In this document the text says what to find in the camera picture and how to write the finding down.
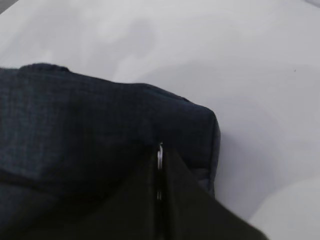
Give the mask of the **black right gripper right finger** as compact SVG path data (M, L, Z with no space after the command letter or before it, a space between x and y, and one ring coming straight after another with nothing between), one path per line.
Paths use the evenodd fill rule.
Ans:
M163 237L166 240L266 240L268 237L206 192L178 153L162 154Z

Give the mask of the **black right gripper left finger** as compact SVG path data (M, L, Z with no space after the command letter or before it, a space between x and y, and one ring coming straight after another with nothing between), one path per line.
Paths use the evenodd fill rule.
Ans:
M157 161L156 151L149 150L110 193L63 199L25 229L22 239L155 240Z

